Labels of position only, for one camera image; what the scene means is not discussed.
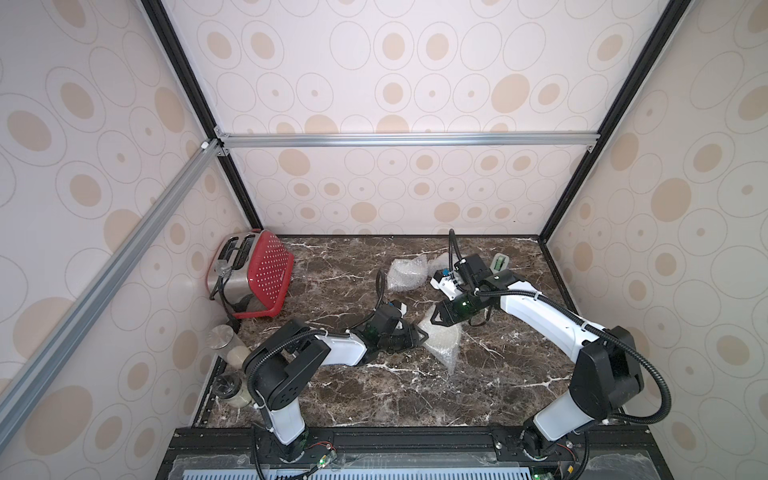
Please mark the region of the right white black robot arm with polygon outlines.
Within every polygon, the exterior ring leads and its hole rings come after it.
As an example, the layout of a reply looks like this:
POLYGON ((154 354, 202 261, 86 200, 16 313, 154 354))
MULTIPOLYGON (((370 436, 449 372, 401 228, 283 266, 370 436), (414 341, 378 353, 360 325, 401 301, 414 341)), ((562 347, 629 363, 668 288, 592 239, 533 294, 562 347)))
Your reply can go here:
POLYGON ((436 307, 434 324, 452 326, 483 309, 497 307, 545 336, 574 363, 568 391, 527 421, 525 434, 530 440, 543 445, 555 443, 568 433, 609 418, 651 425, 671 412, 671 392, 663 375, 636 350, 629 331, 590 322, 524 280, 504 286, 501 277, 493 275, 471 288, 445 277, 430 284, 446 296, 436 307), (660 406, 645 417, 621 413, 620 409, 643 391, 643 372, 656 383, 660 406))

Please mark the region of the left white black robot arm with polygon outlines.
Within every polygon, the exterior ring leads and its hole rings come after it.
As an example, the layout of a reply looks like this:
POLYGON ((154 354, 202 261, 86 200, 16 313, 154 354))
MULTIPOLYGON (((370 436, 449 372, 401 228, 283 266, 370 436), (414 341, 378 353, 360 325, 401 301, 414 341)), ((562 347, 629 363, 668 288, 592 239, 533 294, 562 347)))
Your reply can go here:
POLYGON ((294 319, 251 352, 242 369, 272 440, 288 447, 306 439, 298 397, 320 368, 360 367, 381 353, 401 353, 428 339, 425 330, 397 314, 373 314, 343 333, 315 329, 294 319))

